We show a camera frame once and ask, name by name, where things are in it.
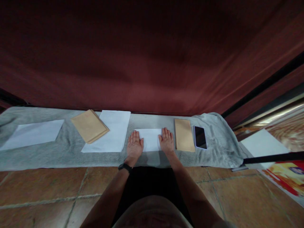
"gray towel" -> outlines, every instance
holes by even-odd
[[[39,123],[64,119],[56,141],[0,151],[0,171],[35,168],[67,168],[119,166],[127,156],[126,144],[119,153],[82,153],[85,142],[70,118],[83,111],[12,107],[0,115],[0,146],[13,134],[19,124]],[[208,149],[196,148],[196,152],[176,151],[184,166],[213,166],[222,168],[239,167],[242,162],[241,149],[226,121],[217,113],[193,117],[174,117],[131,114],[127,136],[134,129],[167,127],[174,133],[174,119],[188,119],[191,126],[205,129]],[[170,167],[162,151],[144,152],[137,166]]]

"person's left arm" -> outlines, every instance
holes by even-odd
[[[142,152],[143,138],[140,139],[139,132],[134,131],[128,138],[128,156],[124,163],[133,168]],[[98,202],[91,209],[81,228],[111,226],[128,177],[129,172],[126,169],[122,169],[116,174]]]

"black watch strap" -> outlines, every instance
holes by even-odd
[[[129,173],[131,173],[131,171],[132,171],[132,168],[130,166],[128,166],[127,164],[125,164],[125,163],[123,163],[123,164],[121,164],[121,165],[118,166],[118,170],[121,170],[123,168],[125,168],[126,170],[128,170]]]

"smartphone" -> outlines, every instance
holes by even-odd
[[[195,146],[207,149],[205,130],[202,127],[194,126]]]

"left hand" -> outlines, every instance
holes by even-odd
[[[128,157],[125,160],[125,163],[130,167],[134,167],[138,158],[142,155],[143,152],[143,138],[139,138],[139,132],[133,131],[131,136],[128,138],[127,154]]]

